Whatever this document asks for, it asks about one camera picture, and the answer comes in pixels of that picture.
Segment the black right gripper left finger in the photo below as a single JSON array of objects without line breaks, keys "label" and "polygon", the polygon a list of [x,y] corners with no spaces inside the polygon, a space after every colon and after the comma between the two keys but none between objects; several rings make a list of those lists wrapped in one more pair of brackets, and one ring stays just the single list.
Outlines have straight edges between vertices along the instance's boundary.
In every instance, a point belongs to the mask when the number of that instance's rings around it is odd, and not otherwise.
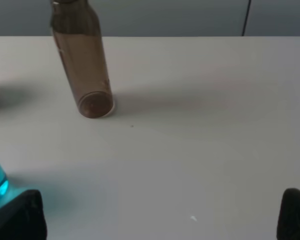
[{"label": "black right gripper left finger", "polygon": [[42,195],[30,189],[0,208],[0,240],[46,240]]}]

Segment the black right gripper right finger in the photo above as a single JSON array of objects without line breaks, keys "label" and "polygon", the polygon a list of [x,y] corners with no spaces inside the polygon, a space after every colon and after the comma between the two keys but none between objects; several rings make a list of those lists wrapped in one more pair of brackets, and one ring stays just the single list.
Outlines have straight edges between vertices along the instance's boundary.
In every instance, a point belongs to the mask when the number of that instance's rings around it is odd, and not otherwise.
[{"label": "black right gripper right finger", "polygon": [[300,190],[297,188],[288,188],[282,195],[276,238],[300,240]]}]

